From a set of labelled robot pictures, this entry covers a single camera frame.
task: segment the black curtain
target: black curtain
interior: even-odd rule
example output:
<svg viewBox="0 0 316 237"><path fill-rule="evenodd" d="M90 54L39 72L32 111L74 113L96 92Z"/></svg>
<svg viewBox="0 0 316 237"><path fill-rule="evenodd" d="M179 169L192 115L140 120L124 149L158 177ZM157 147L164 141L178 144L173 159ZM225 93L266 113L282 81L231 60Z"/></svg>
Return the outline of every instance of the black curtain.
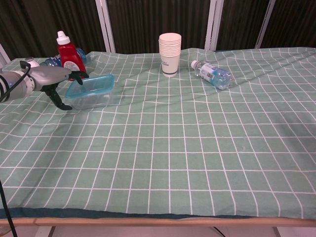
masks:
<svg viewBox="0 0 316 237"><path fill-rule="evenodd" d="M225 0L216 49L254 48L268 4L269 0Z"/></svg>
<svg viewBox="0 0 316 237"><path fill-rule="evenodd" d="M0 0L0 43L10 59L56 55L59 30L85 53L105 51L94 0Z"/></svg>
<svg viewBox="0 0 316 237"><path fill-rule="evenodd" d="M182 49L204 48L210 0L107 0L117 53L159 51L159 35L182 35Z"/></svg>
<svg viewBox="0 0 316 237"><path fill-rule="evenodd" d="M277 0L261 47L316 47L316 0Z"/></svg>

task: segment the bottle cap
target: bottle cap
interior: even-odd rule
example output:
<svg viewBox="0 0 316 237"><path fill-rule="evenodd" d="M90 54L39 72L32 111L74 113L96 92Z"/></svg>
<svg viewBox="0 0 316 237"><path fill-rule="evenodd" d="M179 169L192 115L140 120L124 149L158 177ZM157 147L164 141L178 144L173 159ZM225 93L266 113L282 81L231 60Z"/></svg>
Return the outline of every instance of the bottle cap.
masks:
<svg viewBox="0 0 316 237"><path fill-rule="evenodd" d="M63 31L59 31L57 32L57 43L59 45L64 45L64 44L68 44L70 43L70 39L68 36L65 35L65 33Z"/></svg>
<svg viewBox="0 0 316 237"><path fill-rule="evenodd" d="M197 62L197 60L192 61L192 63L191 63L191 68L193 68L193 69L195 68L196 62Z"/></svg>
<svg viewBox="0 0 316 237"><path fill-rule="evenodd" d="M24 61L28 62L31 65L31 68L39 66L39 63L35 61L33 57L27 57L24 59Z"/></svg>

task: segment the lying water bottle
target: lying water bottle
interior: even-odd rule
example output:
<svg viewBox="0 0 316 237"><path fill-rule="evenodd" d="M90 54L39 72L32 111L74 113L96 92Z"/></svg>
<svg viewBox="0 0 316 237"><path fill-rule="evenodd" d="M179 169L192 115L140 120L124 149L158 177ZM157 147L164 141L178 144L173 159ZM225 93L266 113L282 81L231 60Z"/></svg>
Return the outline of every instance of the lying water bottle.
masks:
<svg viewBox="0 0 316 237"><path fill-rule="evenodd" d="M53 58L47 58L44 62L40 63L41 66L61 67L60 56L56 55Z"/></svg>
<svg viewBox="0 0 316 237"><path fill-rule="evenodd" d="M84 64L87 63L87 57L84 51L81 48L76 48L78 55L81 57ZM53 66L61 67L60 55L56 55L53 58L47 58L44 62L40 63L41 66Z"/></svg>
<svg viewBox="0 0 316 237"><path fill-rule="evenodd" d="M194 60L191 63L191 67L195 70L197 77L203 78L220 90L227 89L233 81L231 72L221 69L207 61Z"/></svg>

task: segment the detergent bottle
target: detergent bottle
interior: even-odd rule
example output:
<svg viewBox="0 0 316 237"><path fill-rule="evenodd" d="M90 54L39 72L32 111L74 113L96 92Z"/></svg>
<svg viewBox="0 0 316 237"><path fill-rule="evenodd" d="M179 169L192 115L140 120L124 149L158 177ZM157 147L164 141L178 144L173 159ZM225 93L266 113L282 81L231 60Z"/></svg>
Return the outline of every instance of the detergent bottle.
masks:
<svg viewBox="0 0 316 237"><path fill-rule="evenodd" d="M79 56L76 47L70 42L63 31L57 33L58 52L60 54L61 66L71 71L86 72L82 58Z"/></svg>

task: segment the cable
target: cable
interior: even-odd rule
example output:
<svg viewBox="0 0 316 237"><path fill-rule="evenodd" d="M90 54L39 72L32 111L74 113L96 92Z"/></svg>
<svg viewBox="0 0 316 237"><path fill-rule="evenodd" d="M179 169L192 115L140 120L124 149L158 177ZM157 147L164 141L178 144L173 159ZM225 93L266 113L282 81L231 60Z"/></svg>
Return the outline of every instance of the cable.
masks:
<svg viewBox="0 0 316 237"><path fill-rule="evenodd" d="M9 222L9 225L10 225L13 237L18 237L18 235L16 233L16 230L15 230L15 227L14 227L14 224L13 224L13 221L12 221L12 218L11 218L11 215L10 215L10 212L9 212L9 209L8 209L8 206L6 204L6 200L5 200L5 196L4 196L4 190L3 190L3 187L2 187L1 180L0 180L0 196L1 196L1 200L2 200L3 209L4 209L4 212L5 212L6 218L8 219L8 222Z"/></svg>
<svg viewBox="0 0 316 237"><path fill-rule="evenodd" d="M226 237L219 229L217 229L215 226L213 226L213 228L222 236L222 237Z"/></svg>
<svg viewBox="0 0 316 237"><path fill-rule="evenodd" d="M27 67L27 70L26 72L20 77L20 79L12 86L10 87L9 90L7 90L5 92L5 94L3 94L0 98L0 102L8 95L10 94L11 91L14 90L14 88L16 88L22 81L23 79L26 77L26 75L29 73L30 69L31 69L31 65L25 61L20 61L20 64L21 64L21 68L25 69Z"/></svg>

